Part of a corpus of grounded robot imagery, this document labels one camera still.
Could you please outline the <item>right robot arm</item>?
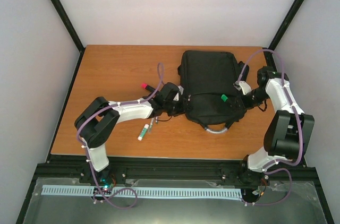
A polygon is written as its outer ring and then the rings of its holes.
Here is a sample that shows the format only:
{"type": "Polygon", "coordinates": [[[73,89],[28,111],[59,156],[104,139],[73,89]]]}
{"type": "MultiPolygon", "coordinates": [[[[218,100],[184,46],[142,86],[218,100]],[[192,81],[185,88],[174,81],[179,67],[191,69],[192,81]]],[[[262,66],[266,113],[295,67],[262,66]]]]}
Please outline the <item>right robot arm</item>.
{"type": "Polygon", "coordinates": [[[300,164],[315,124],[314,117],[297,104],[285,73],[264,66],[257,71],[257,84],[258,87],[252,89],[243,74],[234,84],[241,93],[245,109],[260,107],[270,100],[275,111],[263,146],[240,163],[238,179],[245,185],[259,181],[269,168],[279,163],[289,166],[300,164]]]}

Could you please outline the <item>clear pen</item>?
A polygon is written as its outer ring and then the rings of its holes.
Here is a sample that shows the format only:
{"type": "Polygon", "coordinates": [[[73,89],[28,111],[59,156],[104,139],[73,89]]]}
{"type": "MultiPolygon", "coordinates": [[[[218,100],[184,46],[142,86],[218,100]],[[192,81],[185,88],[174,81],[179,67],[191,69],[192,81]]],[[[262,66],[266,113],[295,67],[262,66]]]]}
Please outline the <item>clear pen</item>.
{"type": "Polygon", "coordinates": [[[148,128],[148,132],[149,132],[149,133],[151,133],[151,130],[152,130],[154,121],[155,121],[155,118],[152,118],[151,121],[150,121],[149,128],[148,128]]]}

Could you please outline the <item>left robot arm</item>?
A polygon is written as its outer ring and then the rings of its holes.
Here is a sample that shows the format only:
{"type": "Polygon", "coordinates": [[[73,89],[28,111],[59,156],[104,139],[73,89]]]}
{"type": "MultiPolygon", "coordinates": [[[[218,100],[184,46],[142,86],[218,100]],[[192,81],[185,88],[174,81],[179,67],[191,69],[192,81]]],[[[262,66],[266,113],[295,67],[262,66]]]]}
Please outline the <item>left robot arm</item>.
{"type": "Polygon", "coordinates": [[[166,83],[160,90],[149,85],[150,95],[133,101],[114,102],[97,97],[76,119],[74,126],[93,168],[92,177],[99,183],[109,180],[111,173],[105,143],[115,125],[134,119],[151,119],[166,113],[169,117],[184,113],[183,87],[166,83]]]}

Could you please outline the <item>green highlighter marker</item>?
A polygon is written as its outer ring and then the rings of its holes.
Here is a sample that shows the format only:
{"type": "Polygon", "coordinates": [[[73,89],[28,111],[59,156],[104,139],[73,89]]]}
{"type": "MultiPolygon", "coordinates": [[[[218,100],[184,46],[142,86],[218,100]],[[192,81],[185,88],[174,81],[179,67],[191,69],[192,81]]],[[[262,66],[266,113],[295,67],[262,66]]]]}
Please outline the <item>green highlighter marker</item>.
{"type": "Polygon", "coordinates": [[[225,94],[223,94],[223,95],[221,95],[221,100],[223,102],[226,102],[228,100],[228,97],[225,94]]]}

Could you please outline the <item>black student backpack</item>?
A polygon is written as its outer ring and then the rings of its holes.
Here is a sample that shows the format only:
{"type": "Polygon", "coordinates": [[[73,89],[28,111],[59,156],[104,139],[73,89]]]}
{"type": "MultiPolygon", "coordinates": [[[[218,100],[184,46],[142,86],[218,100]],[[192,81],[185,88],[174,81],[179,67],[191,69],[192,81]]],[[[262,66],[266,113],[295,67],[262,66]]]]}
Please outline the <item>black student backpack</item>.
{"type": "Polygon", "coordinates": [[[183,53],[178,74],[183,97],[188,98],[191,110],[186,118],[199,124],[211,134],[223,134],[233,123],[242,119],[247,112],[234,111],[230,107],[230,97],[241,97],[234,83],[238,78],[246,78],[241,72],[249,72],[249,67],[237,61],[234,54],[223,51],[187,50],[183,53]],[[221,95],[228,97],[226,102],[221,95]]]}

